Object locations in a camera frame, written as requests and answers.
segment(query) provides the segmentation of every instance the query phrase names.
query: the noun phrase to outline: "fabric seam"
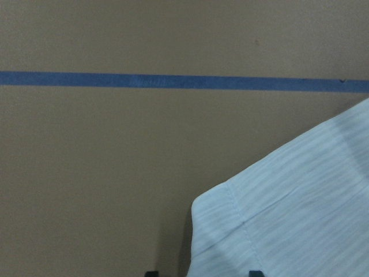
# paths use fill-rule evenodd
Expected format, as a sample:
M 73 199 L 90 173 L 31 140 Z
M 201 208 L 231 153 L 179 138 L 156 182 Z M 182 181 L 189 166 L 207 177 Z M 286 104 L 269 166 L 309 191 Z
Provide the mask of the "fabric seam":
M 239 209 L 239 205 L 238 205 L 238 202 L 236 200 L 236 197 L 233 194 L 233 192 L 231 191 L 231 188 L 229 187 L 229 183 L 227 183 L 227 189 L 228 189 L 229 197 L 231 198 L 231 200 L 233 200 L 232 201 L 232 205 L 233 205 L 235 211 L 238 213 L 238 216 L 240 217 L 241 225 L 244 226 L 243 231 L 244 231 L 244 233 L 246 235 L 246 239 L 248 240 L 248 242 L 249 242 L 249 244 L 251 246 L 251 250 L 253 251 L 253 254 L 254 254 L 255 258 L 256 258 L 256 261 L 260 265 L 260 267 L 261 267 L 260 269 L 263 270 L 264 273 L 266 273 L 265 267 L 262 265 L 261 259 L 260 259 L 260 257 L 257 254 L 256 247 L 255 247 L 254 243 L 251 240 L 250 233 L 247 230 L 246 221 L 245 221 L 244 217 L 241 214 L 241 211 Z

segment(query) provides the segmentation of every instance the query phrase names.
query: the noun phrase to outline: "brown cardboard surface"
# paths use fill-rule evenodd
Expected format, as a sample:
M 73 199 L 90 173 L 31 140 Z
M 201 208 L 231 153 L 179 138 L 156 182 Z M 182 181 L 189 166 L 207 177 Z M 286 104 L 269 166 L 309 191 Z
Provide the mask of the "brown cardboard surface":
M 368 79 L 367 1 L 0 1 L 0 70 Z M 368 97 L 0 86 L 0 276 L 185 276 L 190 206 Z
M 0 70 L 368 79 L 369 2 L 0 2 Z
M 195 197 L 363 94 L 1 87 L 1 276 L 184 276 Z

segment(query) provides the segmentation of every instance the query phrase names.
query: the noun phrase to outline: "blue tape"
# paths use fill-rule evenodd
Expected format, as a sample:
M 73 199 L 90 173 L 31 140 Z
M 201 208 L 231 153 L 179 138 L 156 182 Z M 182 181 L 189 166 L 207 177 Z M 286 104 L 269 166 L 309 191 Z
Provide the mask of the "blue tape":
M 0 85 L 369 93 L 369 81 L 367 80 L 62 72 L 2 71 L 0 72 Z

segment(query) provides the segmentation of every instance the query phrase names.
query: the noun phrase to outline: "white cloth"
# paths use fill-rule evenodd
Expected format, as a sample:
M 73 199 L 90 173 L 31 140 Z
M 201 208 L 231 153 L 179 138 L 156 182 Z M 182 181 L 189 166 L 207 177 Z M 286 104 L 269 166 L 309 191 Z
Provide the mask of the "white cloth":
M 188 277 L 369 276 L 369 99 L 193 203 Z

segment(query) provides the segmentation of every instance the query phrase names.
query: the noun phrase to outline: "black object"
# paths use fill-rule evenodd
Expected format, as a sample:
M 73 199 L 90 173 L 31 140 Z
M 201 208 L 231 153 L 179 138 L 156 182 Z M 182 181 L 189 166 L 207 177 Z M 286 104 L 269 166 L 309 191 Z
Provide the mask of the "black object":
M 159 271 L 148 271 L 145 273 L 145 277 L 159 277 Z
M 265 277 L 262 271 L 249 271 L 248 277 Z

